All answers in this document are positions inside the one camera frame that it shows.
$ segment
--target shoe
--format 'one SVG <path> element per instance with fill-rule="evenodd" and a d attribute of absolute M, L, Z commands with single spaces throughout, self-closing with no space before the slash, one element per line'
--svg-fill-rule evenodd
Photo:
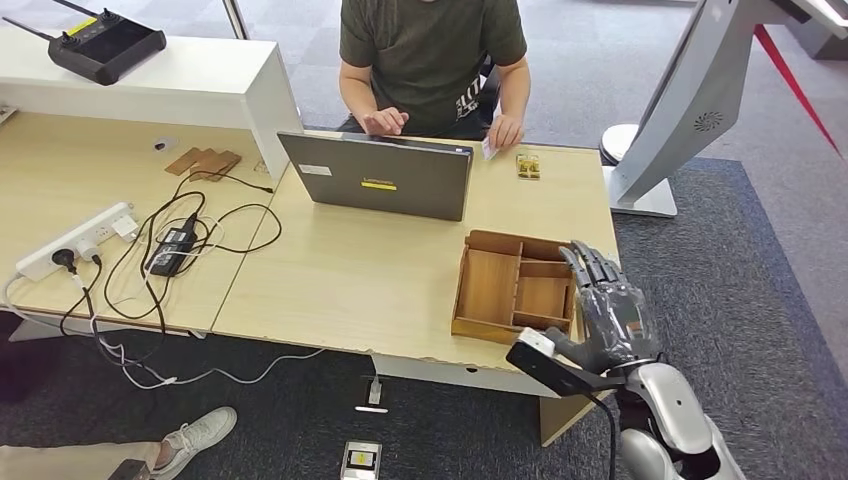
<path fill-rule="evenodd" d="M 223 440 L 233 430 L 237 419 L 235 410 L 221 407 L 200 417 L 191 425 L 184 423 L 179 430 L 169 433 L 165 441 L 174 449 L 174 458 L 165 466 L 150 472 L 150 478 L 175 478 L 195 455 Z"/>

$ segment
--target small yellow object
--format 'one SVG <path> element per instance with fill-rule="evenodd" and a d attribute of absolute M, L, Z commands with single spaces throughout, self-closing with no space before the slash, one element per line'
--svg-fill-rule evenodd
<path fill-rule="evenodd" d="M 396 185 L 389 183 L 360 182 L 360 185 L 365 188 L 377 188 L 379 190 L 397 190 Z"/>
<path fill-rule="evenodd" d="M 515 156 L 515 166 L 518 168 L 518 178 L 524 180 L 539 180 L 542 172 L 539 169 L 539 157 L 526 153 Z"/>
<path fill-rule="evenodd" d="M 87 19 L 86 21 L 84 21 L 84 22 L 80 23 L 79 25 L 77 25 L 76 27 L 74 27 L 74 28 L 72 28 L 72 29 L 68 30 L 68 35 L 73 35 L 73 34 L 75 34 L 75 33 L 79 32 L 79 31 L 80 31 L 80 30 L 82 30 L 83 28 L 85 28 L 85 27 L 87 27 L 87 26 L 91 25 L 92 23 L 94 23 L 94 22 L 96 22 L 96 21 L 97 21 L 97 19 L 96 19 L 96 18 L 89 18 L 89 19 Z"/>

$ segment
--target gray carpet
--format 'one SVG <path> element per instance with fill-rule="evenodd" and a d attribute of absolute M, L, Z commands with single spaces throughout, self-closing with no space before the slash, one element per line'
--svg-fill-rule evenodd
<path fill-rule="evenodd" d="M 845 384 L 741 165 L 695 160 L 673 187 L 677 219 L 615 217 L 625 268 L 645 291 L 671 363 L 686 373 L 749 478 L 845 478 Z M 367 357 L 284 362 L 248 387 L 209 378 L 141 392 L 75 343 L 0 347 L 19 373 L 55 364 L 25 402 L 0 408 L 0 444 L 154 440 L 228 404 L 239 411 L 238 426 L 180 478 L 336 478 L 344 442 L 354 438 L 384 444 L 387 480 L 579 480 L 606 472 L 607 424 L 597 411 L 541 449 L 537 401 L 522 395 L 391 379 L 388 415 L 356 413 L 361 376 L 372 371 Z M 287 352 L 305 350 L 169 337 L 152 365 L 169 375 L 221 366 L 247 377 Z M 621 467 L 619 475 L 626 478 Z"/>

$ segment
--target plug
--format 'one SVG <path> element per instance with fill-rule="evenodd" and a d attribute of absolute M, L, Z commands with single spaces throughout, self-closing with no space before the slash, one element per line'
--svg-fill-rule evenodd
<path fill-rule="evenodd" d="M 129 215 L 115 220 L 112 223 L 112 230 L 115 230 L 125 242 L 132 242 L 138 236 L 138 224 Z"/>
<path fill-rule="evenodd" d="M 195 225 L 197 225 L 197 212 L 192 213 L 188 216 L 188 218 L 186 218 L 185 223 L 183 223 L 182 230 L 193 232 Z"/>
<path fill-rule="evenodd" d="M 100 249 L 91 240 L 80 240 L 74 248 L 86 262 L 94 261 L 94 257 L 100 253 Z"/>
<path fill-rule="evenodd" d="M 70 248 L 56 250 L 50 257 L 50 260 L 53 260 L 53 263 L 55 263 L 56 265 L 65 267 L 68 272 L 71 273 L 71 275 L 77 274 L 77 267 L 74 264 L 74 260 L 76 260 L 76 255 L 74 255 L 74 251 Z"/>

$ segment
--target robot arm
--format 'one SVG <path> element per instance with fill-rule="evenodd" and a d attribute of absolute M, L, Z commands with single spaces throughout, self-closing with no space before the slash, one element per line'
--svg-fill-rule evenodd
<path fill-rule="evenodd" d="M 658 361 L 642 291 L 597 250 L 578 241 L 572 249 L 560 253 L 575 273 L 586 341 L 528 328 L 507 360 L 562 396 L 614 390 L 622 457 L 635 480 L 744 480 L 689 382 Z"/>

